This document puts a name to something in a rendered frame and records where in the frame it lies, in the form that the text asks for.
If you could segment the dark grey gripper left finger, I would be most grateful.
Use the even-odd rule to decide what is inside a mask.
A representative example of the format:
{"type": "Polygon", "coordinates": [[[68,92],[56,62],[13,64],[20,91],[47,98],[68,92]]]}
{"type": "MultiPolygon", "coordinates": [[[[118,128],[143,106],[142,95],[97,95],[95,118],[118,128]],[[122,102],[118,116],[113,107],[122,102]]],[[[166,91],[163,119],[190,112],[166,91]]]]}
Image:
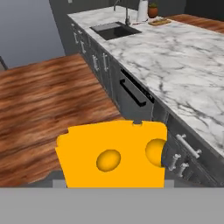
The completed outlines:
{"type": "Polygon", "coordinates": [[[26,187],[33,188],[66,188],[67,183],[63,171],[52,171],[45,178],[27,184],[26,187]]]}

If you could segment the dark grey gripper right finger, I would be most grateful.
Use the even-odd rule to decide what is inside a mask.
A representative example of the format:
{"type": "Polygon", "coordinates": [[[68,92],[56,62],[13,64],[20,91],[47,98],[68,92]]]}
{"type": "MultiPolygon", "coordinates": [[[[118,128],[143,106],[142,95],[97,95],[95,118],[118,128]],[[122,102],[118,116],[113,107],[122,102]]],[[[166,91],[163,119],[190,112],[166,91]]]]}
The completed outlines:
{"type": "Polygon", "coordinates": [[[186,180],[183,179],[179,179],[176,177],[172,177],[172,176],[166,176],[164,178],[164,186],[165,187],[201,187],[201,185],[199,184],[194,184],[191,182],[188,182],[186,180]]]}

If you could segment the yellow cheese wedge with holes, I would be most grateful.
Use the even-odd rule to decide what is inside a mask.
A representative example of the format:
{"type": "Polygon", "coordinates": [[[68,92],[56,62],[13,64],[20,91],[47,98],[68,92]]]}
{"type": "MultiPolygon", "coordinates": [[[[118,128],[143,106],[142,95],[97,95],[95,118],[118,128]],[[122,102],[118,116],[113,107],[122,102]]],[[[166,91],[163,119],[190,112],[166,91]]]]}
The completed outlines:
{"type": "Polygon", "coordinates": [[[167,128],[128,120],[73,126],[55,148],[69,188],[162,188],[167,128]]]}

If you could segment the wooden cutting board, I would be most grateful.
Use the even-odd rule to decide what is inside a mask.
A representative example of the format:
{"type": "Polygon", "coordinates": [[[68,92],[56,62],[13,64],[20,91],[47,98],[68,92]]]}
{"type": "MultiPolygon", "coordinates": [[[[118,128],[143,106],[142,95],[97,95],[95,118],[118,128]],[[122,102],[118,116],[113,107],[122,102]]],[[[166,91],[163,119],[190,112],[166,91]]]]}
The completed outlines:
{"type": "Polygon", "coordinates": [[[158,20],[154,20],[154,21],[151,21],[149,22],[148,24],[149,25],[152,25],[152,26],[160,26],[160,25],[166,25],[166,24],[169,24],[171,23],[172,21],[167,19],[167,18],[161,18],[161,19],[158,19],[158,20]]]}

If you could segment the grey drawer front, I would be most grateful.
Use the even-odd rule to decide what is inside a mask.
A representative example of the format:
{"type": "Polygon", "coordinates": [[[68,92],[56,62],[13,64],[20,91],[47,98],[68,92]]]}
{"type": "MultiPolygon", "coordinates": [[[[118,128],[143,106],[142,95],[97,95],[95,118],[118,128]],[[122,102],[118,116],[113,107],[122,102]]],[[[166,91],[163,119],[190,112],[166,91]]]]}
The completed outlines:
{"type": "Polygon", "coordinates": [[[183,178],[189,182],[203,186],[224,187],[224,162],[213,152],[211,147],[199,137],[195,131],[186,124],[169,115],[167,119],[168,141],[166,150],[166,163],[170,164],[174,154],[180,154],[177,168],[173,171],[179,172],[181,164],[188,163],[183,173],[183,178]],[[186,134],[186,141],[195,149],[201,149],[200,157],[193,157],[186,147],[176,138],[176,135],[186,134]]]}

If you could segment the grey dishwasher door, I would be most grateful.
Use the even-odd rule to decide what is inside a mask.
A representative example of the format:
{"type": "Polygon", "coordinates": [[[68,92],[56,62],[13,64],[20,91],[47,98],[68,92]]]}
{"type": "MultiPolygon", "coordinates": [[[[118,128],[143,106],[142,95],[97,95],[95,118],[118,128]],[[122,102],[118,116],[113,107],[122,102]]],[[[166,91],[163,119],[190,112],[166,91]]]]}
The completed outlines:
{"type": "Polygon", "coordinates": [[[154,106],[154,97],[142,87],[124,68],[119,69],[119,80],[127,79],[130,81],[145,97],[146,105],[139,107],[121,87],[118,80],[119,94],[118,99],[121,106],[122,115],[129,120],[133,120],[137,123],[141,121],[150,121],[152,118],[152,111],[154,106]]]}

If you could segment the grey cupboard door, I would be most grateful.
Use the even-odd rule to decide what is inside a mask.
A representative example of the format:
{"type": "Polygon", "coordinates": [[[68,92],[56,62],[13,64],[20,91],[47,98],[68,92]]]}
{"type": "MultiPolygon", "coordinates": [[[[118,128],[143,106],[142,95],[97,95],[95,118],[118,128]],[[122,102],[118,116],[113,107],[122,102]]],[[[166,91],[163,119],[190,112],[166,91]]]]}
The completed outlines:
{"type": "Polygon", "coordinates": [[[85,47],[85,50],[86,50],[86,53],[85,54],[82,53],[82,54],[83,54],[85,60],[87,62],[89,62],[89,50],[88,50],[88,39],[87,39],[87,35],[81,29],[78,30],[78,33],[80,34],[80,42],[81,42],[81,40],[84,42],[84,47],[85,47]]]}
{"type": "Polygon", "coordinates": [[[71,29],[72,29],[72,34],[73,34],[73,43],[74,43],[75,51],[77,53],[80,53],[81,52],[81,43],[80,43],[79,34],[78,34],[78,31],[76,29],[75,24],[71,24],[71,29]],[[75,40],[74,40],[74,32],[77,34],[77,39],[79,40],[79,44],[78,45],[75,43],[75,40]]]}
{"type": "Polygon", "coordinates": [[[105,72],[104,71],[104,66],[103,66],[103,58],[102,58],[102,54],[105,53],[107,54],[102,48],[100,49],[100,56],[101,56],[101,66],[102,66],[102,70],[101,70],[101,77],[102,77],[102,82],[104,87],[107,90],[107,93],[110,97],[113,97],[113,91],[112,91],[112,85],[111,85],[111,79],[110,79],[110,67],[109,67],[109,56],[107,54],[107,66],[108,66],[108,71],[105,72]]]}
{"type": "Polygon", "coordinates": [[[93,61],[92,55],[94,55],[97,58],[97,65],[99,67],[99,71],[96,71],[95,68],[94,68],[94,73],[95,73],[98,81],[102,81],[101,66],[100,66],[100,62],[99,62],[99,59],[98,59],[98,55],[97,55],[97,45],[96,45],[96,42],[92,38],[89,39],[89,49],[90,49],[90,52],[91,52],[92,61],[93,61]]]}

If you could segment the black sink basin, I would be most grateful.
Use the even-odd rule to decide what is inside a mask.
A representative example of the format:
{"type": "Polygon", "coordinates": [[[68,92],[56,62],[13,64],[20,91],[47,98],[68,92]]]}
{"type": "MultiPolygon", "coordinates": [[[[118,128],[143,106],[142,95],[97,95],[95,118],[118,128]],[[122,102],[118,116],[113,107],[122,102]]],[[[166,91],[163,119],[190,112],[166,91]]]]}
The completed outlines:
{"type": "Polygon", "coordinates": [[[140,33],[139,30],[121,22],[95,25],[91,26],[90,29],[105,40],[119,39],[122,37],[140,33]]]}

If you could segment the silver tap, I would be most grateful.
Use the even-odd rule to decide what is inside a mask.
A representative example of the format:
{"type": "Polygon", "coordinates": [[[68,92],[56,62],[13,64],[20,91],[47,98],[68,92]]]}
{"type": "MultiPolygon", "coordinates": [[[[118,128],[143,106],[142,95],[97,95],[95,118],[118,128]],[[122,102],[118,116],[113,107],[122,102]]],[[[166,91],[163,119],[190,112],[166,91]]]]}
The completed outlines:
{"type": "MultiPolygon", "coordinates": [[[[113,10],[116,11],[116,6],[121,2],[122,0],[115,0],[114,8],[113,10]]],[[[129,8],[128,8],[128,0],[125,1],[125,25],[130,26],[130,16],[129,16],[129,8]]]]}

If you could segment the plant in brown pot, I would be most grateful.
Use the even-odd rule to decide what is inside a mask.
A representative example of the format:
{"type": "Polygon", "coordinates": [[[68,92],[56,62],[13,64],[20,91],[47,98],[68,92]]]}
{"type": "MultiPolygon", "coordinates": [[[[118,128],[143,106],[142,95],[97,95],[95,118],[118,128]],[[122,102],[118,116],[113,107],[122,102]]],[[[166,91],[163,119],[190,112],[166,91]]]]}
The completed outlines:
{"type": "Polygon", "coordinates": [[[158,15],[158,5],[156,3],[150,3],[148,8],[149,18],[155,18],[158,15]]]}

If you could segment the white paper towel roll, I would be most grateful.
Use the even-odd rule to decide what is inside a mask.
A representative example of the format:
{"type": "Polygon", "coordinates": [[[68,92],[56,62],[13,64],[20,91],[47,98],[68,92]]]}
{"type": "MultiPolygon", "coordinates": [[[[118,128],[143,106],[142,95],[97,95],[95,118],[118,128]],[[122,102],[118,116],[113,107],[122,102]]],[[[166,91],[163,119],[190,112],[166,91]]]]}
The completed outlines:
{"type": "Polygon", "coordinates": [[[137,11],[137,22],[144,22],[148,19],[148,0],[139,0],[137,11]]]}

